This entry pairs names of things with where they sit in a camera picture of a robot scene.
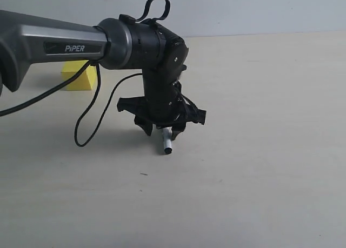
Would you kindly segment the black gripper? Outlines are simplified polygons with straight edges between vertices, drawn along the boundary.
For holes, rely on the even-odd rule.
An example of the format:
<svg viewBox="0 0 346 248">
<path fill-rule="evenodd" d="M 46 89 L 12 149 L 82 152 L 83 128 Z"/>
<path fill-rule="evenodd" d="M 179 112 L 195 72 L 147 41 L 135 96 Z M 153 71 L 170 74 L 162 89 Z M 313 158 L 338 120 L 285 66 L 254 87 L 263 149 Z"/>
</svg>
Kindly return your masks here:
<svg viewBox="0 0 346 248">
<path fill-rule="evenodd" d="M 180 75 L 187 69 L 182 65 L 177 70 L 167 73 L 157 69 L 143 69 L 144 98 L 150 120 L 156 125 L 173 125 L 181 113 L 181 98 L 178 94 L 182 91 L 179 82 Z M 135 125 L 139 126 L 147 136 L 151 136 L 153 124 L 144 118 L 135 116 Z M 186 123 L 175 124 L 171 128 L 171 140 L 184 132 Z"/>
</svg>

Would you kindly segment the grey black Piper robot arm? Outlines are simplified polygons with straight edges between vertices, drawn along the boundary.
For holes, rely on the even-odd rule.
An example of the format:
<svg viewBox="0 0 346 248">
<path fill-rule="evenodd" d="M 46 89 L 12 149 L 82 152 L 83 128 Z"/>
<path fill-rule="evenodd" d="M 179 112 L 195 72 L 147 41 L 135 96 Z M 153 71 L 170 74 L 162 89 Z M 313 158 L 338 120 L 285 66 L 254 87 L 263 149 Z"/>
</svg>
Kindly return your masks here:
<svg viewBox="0 0 346 248">
<path fill-rule="evenodd" d="M 36 63 L 85 60 L 108 70 L 140 69 L 144 96 L 120 99 L 118 108 L 135 115 L 151 134 L 153 126 L 182 132 L 192 108 L 181 93 L 185 41 L 155 19 L 107 18 L 96 26 L 1 11 L 1 87 L 17 91 Z"/>
</svg>

